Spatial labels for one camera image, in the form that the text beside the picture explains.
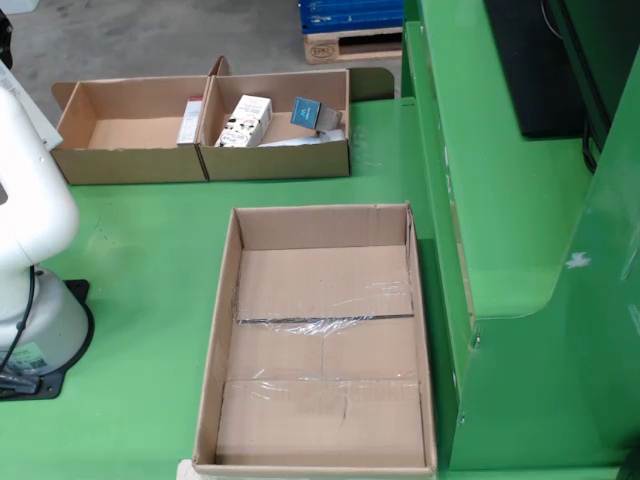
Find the black mounting plate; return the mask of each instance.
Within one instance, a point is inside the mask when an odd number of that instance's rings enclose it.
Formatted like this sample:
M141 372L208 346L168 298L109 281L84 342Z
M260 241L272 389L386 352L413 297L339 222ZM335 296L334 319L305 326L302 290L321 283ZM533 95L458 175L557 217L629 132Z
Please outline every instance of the black mounting plate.
M80 302L84 311L87 312L87 318L89 320L89 329L87 336L82 343L80 350L63 366L57 370L40 376L40 388L34 394L16 393L11 389L0 389L0 402L10 402L17 400L50 400L60 395L62 390L62 384L64 382L64 376L71 367L73 367L78 360L84 355L93 340L93 332L95 330L95 323L93 321L93 314L87 306L87 296L89 295L89 282L86 280L67 280L64 282L67 288L71 291L73 296Z

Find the concrete floor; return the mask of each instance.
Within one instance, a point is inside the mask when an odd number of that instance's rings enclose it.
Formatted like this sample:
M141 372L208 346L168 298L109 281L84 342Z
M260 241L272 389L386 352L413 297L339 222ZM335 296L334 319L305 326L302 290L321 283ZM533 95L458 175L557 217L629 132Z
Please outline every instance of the concrete floor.
M12 72L54 124L55 82L206 74L218 55L235 74L378 65L400 77L399 60L307 65L296 0L41 0L10 20Z

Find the blue crate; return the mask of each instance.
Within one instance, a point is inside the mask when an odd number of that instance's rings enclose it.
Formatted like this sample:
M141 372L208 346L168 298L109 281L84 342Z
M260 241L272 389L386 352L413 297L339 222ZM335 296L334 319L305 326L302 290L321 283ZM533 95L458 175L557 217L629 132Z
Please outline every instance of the blue crate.
M302 33L401 27L402 0L300 0Z

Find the open cardboard box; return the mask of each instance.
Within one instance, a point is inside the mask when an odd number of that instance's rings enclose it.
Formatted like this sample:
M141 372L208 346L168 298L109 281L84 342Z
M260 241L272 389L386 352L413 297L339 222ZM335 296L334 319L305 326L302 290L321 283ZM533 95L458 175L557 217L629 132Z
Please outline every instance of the open cardboard box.
M52 153L70 184L206 181L197 146L176 144L190 97L204 97L209 75L58 83L63 143Z
M226 77L209 84L198 134L199 149L211 180L341 177L350 174L350 104L393 98L393 75L382 68L275 73ZM315 145L214 147L242 95L271 99L273 119L262 144L308 137L315 131L291 124L296 97L342 112L345 140Z
M426 345L408 205L233 210L195 471L433 474Z

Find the blue label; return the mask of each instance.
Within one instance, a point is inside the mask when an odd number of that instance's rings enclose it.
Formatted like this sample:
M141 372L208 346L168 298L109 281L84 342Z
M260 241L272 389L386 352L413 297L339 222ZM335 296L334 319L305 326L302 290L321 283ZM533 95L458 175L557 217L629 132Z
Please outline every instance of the blue label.
M296 97L293 113L291 114L291 123L315 130L319 111L320 102Z

